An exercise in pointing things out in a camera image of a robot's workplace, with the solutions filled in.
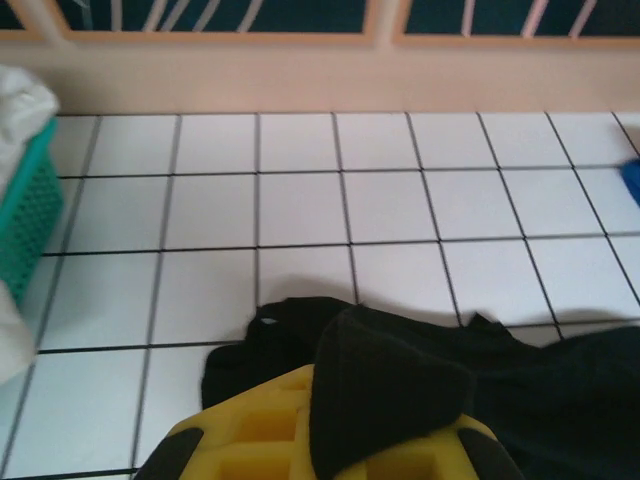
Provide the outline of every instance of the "wooden window frame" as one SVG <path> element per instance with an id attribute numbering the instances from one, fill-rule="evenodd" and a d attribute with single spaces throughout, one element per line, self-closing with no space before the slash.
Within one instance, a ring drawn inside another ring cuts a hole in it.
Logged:
<path id="1" fill-rule="evenodd" d="M 0 41 L 5 42 L 40 42 L 43 40 L 37 24 L 33 21 L 33 17 L 28 8 L 24 5 L 24 0 L 6 0 L 9 8 L 24 30 L 0 30 Z"/>
<path id="2" fill-rule="evenodd" d="M 393 29 L 393 43 L 403 47 L 559 47 L 640 48 L 640 37 L 550 37 L 521 35 L 443 35 L 405 33 L 414 0 L 400 0 Z"/>
<path id="3" fill-rule="evenodd" d="M 380 3 L 366 0 L 362 33 L 262 33 L 262 32 L 88 32 L 71 30 L 56 0 L 44 0 L 62 36 L 77 43 L 221 43 L 295 45 L 373 45 Z"/>

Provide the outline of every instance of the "blue object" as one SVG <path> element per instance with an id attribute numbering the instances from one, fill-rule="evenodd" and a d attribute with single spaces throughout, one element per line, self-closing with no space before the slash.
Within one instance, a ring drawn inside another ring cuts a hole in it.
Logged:
<path id="1" fill-rule="evenodd" d="M 620 175 L 622 175 L 629 193 L 640 207 L 640 158 L 620 167 Z"/>
<path id="2" fill-rule="evenodd" d="M 33 137 L 0 207 L 0 278 L 20 304 L 62 211 L 60 181 L 48 152 L 52 119 Z"/>

